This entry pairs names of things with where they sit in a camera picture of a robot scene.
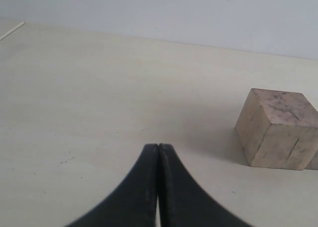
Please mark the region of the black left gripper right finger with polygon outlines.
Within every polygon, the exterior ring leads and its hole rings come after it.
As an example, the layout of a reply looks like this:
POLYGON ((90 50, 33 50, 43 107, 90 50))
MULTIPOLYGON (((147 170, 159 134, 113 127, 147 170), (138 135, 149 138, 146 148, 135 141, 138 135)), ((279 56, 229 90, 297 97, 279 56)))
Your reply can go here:
POLYGON ((159 215, 162 227, 248 227, 193 179, 174 147, 159 145, 159 215))

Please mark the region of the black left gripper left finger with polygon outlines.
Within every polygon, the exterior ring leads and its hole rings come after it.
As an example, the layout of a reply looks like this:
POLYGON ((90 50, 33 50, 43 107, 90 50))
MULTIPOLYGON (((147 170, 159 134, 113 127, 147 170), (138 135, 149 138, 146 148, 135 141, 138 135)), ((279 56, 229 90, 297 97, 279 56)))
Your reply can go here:
POLYGON ((154 227, 159 147, 146 144, 123 181, 101 203, 69 227, 154 227))

